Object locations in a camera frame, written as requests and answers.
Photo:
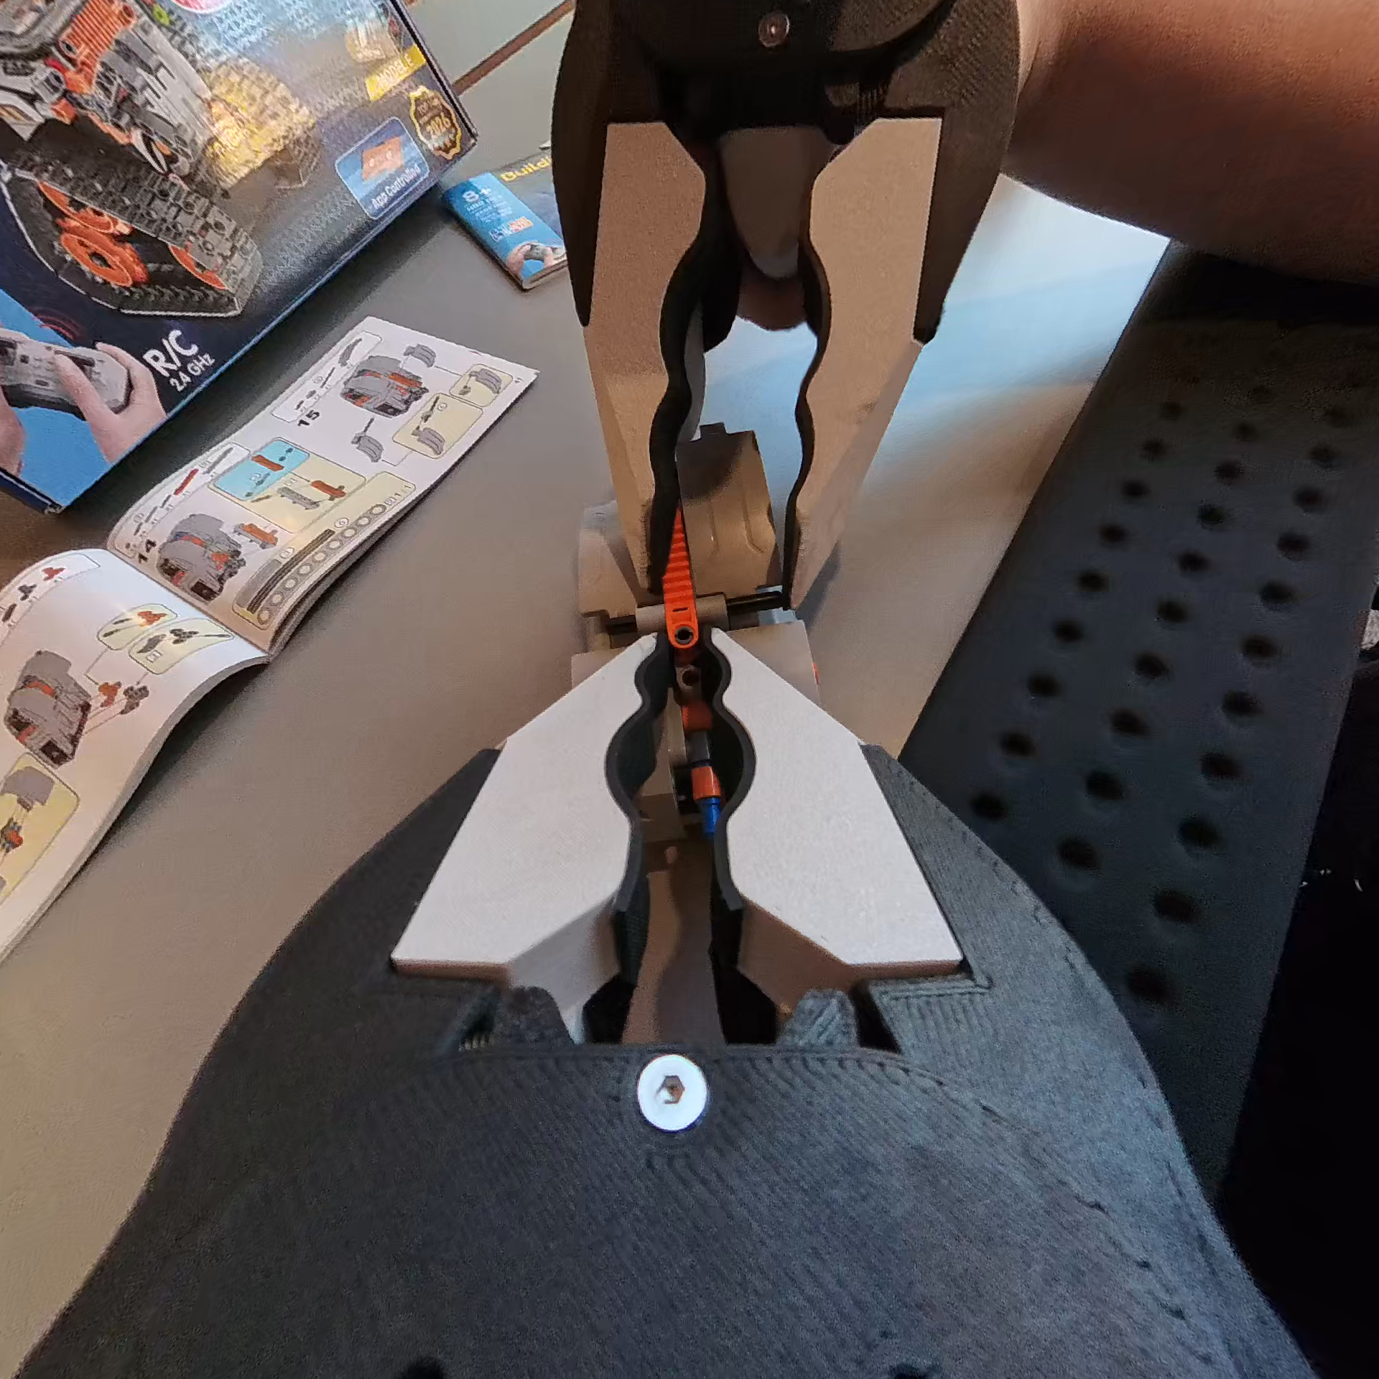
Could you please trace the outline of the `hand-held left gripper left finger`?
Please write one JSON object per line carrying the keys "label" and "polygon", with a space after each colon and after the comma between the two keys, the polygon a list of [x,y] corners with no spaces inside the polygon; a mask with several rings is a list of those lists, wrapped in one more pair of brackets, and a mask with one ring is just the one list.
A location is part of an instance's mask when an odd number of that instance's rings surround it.
{"label": "hand-held left gripper left finger", "polygon": [[635,795],[658,755],[648,634],[509,736],[391,960],[548,992],[571,1033],[619,974],[615,918],[643,873]]}

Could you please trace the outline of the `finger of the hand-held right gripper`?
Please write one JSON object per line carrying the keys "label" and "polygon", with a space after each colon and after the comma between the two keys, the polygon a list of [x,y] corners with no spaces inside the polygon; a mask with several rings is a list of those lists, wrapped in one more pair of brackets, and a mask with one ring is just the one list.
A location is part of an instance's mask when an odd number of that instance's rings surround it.
{"label": "finger of the hand-held right gripper", "polygon": [[663,122],[611,125],[584,346],[619,522],[650,591],[666,570],[702,355],[735,310],[735,258],[716,149],[689,149]]}
{"label": "finger of the hand-held right gripper", "polygon": [[786,514],[786,599],[834,552],[919,358],[916,314],[940,118],[878,118],[817,174],[804,263],[819,296],[798,399],[804,456]]}

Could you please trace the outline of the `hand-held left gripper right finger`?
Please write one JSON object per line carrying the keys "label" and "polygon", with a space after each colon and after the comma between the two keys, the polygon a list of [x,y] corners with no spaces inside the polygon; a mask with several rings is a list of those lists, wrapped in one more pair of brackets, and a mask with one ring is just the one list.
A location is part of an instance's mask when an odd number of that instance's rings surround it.
{"label": "hand-held left gripper right finger", "polygon": [[812,990],[955,974],[959,942],[863,744],[725,632],[711,647],[717,713],[745,740],[716,836],[737,969],[783,1010]]}

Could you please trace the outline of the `grey building block robot model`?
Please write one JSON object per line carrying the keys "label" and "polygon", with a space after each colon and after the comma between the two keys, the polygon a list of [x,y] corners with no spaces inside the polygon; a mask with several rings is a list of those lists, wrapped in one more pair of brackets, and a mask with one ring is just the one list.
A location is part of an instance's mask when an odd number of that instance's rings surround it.
{"label": "grey building block robot model", "polygon": [[[699,627],[727,632],[819,701],[806,629],[781,593],[781,552],[753,433],[701,425],[678,447],[678,476]],[[635,580],[615,502],[583,512],[576,573],[584,650],[573,657],[573,685],[666,626],[661,596],[643,591]],[[637,793],[643,832],[653,844],[675,842],[701,827],[678,706],[698,688],[693,670],[678,671],[678,688],[660,716],[655,768]]]}

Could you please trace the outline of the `orange toothed beam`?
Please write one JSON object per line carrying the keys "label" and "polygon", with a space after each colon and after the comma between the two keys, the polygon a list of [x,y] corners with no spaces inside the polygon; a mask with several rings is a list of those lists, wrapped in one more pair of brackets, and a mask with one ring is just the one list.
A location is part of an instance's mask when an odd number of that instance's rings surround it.
{"label": "orange toothed beam", "polygon": [[676,506],[666,566],[661,578],[666,639],[681,662],[696,655],[701,640],[693,563],[684,535],[683,507]]}

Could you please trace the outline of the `person's right forearm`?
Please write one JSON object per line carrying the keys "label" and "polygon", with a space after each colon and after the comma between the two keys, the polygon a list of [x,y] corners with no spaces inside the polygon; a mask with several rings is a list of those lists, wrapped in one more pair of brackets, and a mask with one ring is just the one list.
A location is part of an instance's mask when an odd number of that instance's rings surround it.
{"label": "person's right forearm", "polygon": [[1376,284],[1376,2],[1016,8],[1009,177],[1192,250]]}

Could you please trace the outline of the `person's right hand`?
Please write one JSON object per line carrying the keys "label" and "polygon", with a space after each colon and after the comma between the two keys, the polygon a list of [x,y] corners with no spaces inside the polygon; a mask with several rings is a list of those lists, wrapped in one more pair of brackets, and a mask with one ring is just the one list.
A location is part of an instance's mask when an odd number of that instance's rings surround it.
{"label": "person's right hand", "polygon": [[742,253],[735,314],[768,332],[804,320],[801,240],[812,184],[834,148],[816,126],[735,130],[717,141]]}

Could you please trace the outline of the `small blue booklet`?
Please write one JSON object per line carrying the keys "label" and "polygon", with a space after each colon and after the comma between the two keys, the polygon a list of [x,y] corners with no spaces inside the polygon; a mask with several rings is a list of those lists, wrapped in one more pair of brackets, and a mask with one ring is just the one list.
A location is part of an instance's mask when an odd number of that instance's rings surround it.
{"label": "small blue booklet", "polygon": [[458,181],[441,202],[519,287],[532,289],[566,273],[550,143]]}

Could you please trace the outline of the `open instruction booklet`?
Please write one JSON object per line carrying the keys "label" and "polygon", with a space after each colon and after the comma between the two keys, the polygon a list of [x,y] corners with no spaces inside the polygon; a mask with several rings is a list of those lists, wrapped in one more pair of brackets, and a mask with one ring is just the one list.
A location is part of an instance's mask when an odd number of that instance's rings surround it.
{"label": "open instruction booklet", "polygon": [[75,877],[171,731],[267,663],[538,378],[368,317],[141,496],[105,545],[1,598],[1,955]]}

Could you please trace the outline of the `black perforated mat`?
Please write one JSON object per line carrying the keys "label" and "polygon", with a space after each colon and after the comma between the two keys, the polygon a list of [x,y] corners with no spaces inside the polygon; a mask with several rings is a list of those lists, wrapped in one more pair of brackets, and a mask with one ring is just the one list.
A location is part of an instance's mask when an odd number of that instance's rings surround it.
{"label": "black perforated mat", "polygon": [[1377,1354],[1376,532],[1376,287],[1172,250],[901,750],[1321,1376]]}

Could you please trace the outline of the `blue toy robot box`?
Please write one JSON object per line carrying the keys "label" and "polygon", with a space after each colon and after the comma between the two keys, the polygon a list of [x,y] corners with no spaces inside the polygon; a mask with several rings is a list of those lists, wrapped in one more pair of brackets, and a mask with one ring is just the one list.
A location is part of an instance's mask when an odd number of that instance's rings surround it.
{"label": "blue toy robot box", "polygon": [[72,504],[474,140],[409,3],[3,2],[3,493]]}

